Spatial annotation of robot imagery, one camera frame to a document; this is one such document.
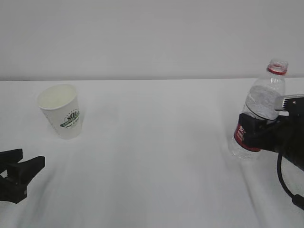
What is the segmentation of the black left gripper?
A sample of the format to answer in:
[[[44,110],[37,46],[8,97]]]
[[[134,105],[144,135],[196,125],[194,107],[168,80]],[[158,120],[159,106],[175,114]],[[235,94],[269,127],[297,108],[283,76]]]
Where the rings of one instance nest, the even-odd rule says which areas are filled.
[[[27,196],[27,186],[45,167],[45,157],[38,156],[28,161],[23,159],[23,150],[0,152],[0,172],[7,170],[7,176],[0,176],[0,200],[18,204]]]

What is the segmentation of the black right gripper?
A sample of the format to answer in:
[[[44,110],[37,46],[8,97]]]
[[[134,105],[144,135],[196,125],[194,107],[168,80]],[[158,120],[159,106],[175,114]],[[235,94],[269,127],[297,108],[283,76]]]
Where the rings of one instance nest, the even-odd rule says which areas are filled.
[[[270,121],[242,113],[238,119],[238,144],[250,152],[275,151],[278,168],[281,168],[282,159],[286,158],[303,170],[304,117],[280,115]]]

